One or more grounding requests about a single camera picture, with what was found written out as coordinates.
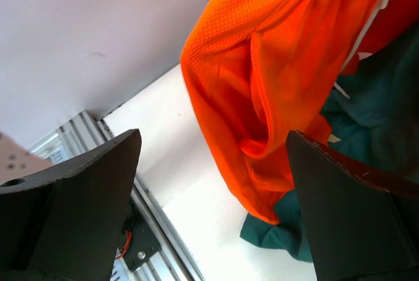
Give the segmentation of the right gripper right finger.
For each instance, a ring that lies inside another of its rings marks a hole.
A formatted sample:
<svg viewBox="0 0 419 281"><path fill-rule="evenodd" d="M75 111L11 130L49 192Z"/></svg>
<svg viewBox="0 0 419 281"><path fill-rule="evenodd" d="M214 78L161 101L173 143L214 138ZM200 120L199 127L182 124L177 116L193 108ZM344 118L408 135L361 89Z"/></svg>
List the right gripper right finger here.
<svg viewBox="0 0 419 281"><path fill-rule="evenodd" d="M417 280L418 184L299 131L285 145L318 280Z"/></svg>

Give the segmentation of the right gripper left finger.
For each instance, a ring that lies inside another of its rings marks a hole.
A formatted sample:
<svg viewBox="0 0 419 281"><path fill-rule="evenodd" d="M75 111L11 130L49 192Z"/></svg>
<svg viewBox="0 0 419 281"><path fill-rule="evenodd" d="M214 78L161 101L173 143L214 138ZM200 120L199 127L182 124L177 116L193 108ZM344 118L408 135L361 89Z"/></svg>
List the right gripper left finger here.
<svg viewBox="0 0 419 281"><path fill-rule="evenodd" d="M1 186L2 280L109 280L141 151L127 130Z"/></svg>

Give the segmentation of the dark green shorts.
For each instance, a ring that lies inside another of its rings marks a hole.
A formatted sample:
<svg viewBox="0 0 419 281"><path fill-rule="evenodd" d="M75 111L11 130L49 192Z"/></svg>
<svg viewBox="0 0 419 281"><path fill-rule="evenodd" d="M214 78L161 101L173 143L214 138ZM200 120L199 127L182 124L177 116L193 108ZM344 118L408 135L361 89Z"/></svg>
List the dark green shorts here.
<svg viewBox="0 0 419 281"><path fill-rule="evenodd" d="M340 75L338 84L350 96L332 90L321 110L338 138L330 147L418 181L418 24L363 59L355 74ZM240 238L312 262L296 192L286 193L274 211L282 219L278 225L247 215Z"/></svg>

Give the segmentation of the orange shorts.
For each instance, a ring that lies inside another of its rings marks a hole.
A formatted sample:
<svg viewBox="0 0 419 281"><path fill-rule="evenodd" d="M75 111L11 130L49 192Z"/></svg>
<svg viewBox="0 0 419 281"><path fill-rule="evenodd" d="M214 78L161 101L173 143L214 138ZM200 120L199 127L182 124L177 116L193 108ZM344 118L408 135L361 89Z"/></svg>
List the orange shorts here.
<svg viewBox="0 0 419 281"><path fill-rule="evenodd" d="M292 130L326 143L340 74L418 19L418 0L209 0L181 53L198 124L230 192L277 224Z"/></svg>

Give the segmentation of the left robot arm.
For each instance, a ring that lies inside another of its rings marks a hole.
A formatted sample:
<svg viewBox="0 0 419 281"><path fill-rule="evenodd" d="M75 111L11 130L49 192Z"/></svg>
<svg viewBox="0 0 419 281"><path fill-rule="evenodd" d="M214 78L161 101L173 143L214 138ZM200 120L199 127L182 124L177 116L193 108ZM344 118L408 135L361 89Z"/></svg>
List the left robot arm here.
<svg viewBox="0 0 419 281"><path fill-rule="evenodd" d="M0 139L0 160L1 184L52 166L49 160L30 153L4 133L1 133Z"/></svg>

